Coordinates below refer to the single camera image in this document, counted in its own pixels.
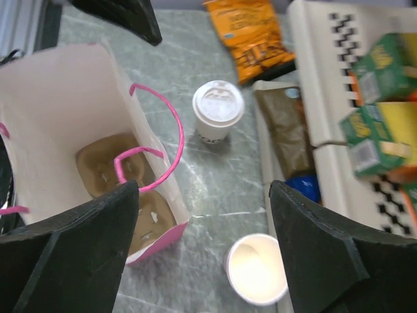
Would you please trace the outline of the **pink white paper bag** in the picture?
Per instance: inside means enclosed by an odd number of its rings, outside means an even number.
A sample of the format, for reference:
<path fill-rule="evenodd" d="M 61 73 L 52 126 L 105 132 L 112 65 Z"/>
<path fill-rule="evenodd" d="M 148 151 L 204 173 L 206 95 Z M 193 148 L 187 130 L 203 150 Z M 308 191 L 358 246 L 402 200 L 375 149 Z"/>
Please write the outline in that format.
<path fill-rule="evenodd" d="M 52 48 L 1 67 L 1 135 L 17 203 L 34 224 L 127 180 L 143 206 L 127 264 L 178 241 L 190 214 L 132 82 L 99 44 Z"/>

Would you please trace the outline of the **white plastic lid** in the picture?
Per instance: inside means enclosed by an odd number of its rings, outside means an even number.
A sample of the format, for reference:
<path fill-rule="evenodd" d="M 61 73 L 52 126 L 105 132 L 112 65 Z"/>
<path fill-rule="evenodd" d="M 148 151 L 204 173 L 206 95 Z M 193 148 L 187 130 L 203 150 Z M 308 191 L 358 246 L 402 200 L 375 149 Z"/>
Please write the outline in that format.
<path fill-rule="evenodd" d="M 241 119 L 245 101 L 237 86 L 224 80 L 213 80 L 197 89 L 192 105 L 195 116 L 203 122 L 228 127 Z"/>

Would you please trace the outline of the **brown chip bag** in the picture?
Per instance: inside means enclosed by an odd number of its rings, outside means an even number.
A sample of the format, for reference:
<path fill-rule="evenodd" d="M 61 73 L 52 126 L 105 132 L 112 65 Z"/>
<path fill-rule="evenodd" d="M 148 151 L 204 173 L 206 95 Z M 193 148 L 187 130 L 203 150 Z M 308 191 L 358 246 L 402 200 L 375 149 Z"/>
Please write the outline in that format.
<path fill-rule="evenodd" d="M 315 173 L 300 88 L 291 83 L 257 82 L 254 93 L 284 179 Z"/>

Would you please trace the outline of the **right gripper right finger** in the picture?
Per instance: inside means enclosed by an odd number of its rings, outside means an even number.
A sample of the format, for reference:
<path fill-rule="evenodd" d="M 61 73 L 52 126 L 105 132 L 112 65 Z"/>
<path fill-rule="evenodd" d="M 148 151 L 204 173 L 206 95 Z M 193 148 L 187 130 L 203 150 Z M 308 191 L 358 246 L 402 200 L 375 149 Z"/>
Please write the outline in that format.
<path fill-rule="evenodd" d="M 272 218 L 295 312 L 415 312 L 416 240 L 370 228 L 275 180 Z"/>

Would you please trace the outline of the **white paper cup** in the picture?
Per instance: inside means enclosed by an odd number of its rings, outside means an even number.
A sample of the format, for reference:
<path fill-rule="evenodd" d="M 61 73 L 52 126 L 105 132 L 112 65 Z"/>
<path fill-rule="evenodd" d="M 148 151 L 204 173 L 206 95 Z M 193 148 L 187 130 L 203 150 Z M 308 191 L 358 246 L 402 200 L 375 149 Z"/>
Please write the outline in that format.
<path fill-rule="evenodd" d="M 215 144 L 226 138 L 230 133 L 233 123 L 218 123 L 197 117 L 195 125 L 199 137 L 205 143 Z"/>

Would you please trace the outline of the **orange chip bag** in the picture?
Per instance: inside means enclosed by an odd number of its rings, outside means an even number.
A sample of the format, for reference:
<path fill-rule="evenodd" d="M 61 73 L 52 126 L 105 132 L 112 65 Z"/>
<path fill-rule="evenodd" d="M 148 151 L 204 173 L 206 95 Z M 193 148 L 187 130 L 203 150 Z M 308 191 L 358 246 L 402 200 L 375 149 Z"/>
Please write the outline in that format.
<path fill-rule="evenodd" d="M 270 1 L 205 1 L 219 39 L 235 60 L 238 83 L 273 80 L 295 70 Z"/>

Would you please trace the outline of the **blue tortilla chip bag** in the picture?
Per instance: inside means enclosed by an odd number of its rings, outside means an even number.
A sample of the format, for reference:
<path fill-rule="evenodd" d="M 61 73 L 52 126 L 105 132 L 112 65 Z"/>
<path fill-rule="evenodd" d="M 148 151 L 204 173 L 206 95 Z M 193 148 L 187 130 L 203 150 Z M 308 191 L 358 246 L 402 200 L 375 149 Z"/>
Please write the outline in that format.
<path fill-rule="evenodd" d="M 285 184 L 297 190 L 311 201 L 321 203 L 321 192 L 316 174 L 292 177 L 286 180 Z"/>

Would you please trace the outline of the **orange yellow juice carton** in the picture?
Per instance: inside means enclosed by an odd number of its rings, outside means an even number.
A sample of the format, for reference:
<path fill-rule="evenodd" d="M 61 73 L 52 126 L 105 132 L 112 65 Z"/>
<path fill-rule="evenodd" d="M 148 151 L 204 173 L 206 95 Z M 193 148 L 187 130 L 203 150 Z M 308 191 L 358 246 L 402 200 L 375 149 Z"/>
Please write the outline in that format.
<path fill-rule="evenodd" d="M 385 175 L 395 183 L 416 180 L 416 103 L 363 105 L 339 122 L 354 175 Z"/>

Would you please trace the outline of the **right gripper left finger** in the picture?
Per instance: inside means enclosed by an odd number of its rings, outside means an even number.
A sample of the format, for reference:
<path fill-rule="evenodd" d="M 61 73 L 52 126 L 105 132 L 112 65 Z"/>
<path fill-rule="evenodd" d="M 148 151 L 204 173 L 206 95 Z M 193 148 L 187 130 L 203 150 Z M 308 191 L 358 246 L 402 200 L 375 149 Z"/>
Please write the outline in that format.
<path fill-rule="evenodd" d="M 129 181 L 1 236 L 2 312 L 111 312 L 139 210 Z"/>

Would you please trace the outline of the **green juice carton left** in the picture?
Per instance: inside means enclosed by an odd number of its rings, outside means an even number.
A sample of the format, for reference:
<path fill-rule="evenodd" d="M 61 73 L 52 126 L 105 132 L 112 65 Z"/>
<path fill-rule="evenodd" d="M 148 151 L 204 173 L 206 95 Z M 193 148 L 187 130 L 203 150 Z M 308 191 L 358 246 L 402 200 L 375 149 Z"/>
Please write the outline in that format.
<path fill-rule="evenodd" d="M 416 101 L 416 33 L 387 33 L 352 67 L 359 105 Z"/>

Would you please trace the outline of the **cream three-tier shelf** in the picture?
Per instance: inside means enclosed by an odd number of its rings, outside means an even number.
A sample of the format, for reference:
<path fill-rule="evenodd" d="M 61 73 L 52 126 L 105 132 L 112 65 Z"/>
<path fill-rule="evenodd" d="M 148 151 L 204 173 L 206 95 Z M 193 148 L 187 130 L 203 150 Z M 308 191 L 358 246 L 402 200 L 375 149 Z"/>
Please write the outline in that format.
<path fill-rule="evenodd" d="M 359 105 L 351 70 L 387 33 L 416 33 L 416 9 L 293 1 L 287 14 L 318 175 L 319 205 L 385 233 L 416 240 L 416 180 L 359 179 L 339 122 Z"/>

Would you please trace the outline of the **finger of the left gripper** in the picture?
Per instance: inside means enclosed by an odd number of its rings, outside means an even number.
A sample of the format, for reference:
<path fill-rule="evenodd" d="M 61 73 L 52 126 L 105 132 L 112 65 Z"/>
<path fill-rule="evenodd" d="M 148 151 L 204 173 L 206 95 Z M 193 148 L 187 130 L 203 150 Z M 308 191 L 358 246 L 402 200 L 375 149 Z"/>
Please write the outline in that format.
<path fill-rule="evenodd" d="M 152 46 L 162 42 L 162 34 L 149 0 L 73 0 L 82 12 L 135 34 Z"/>

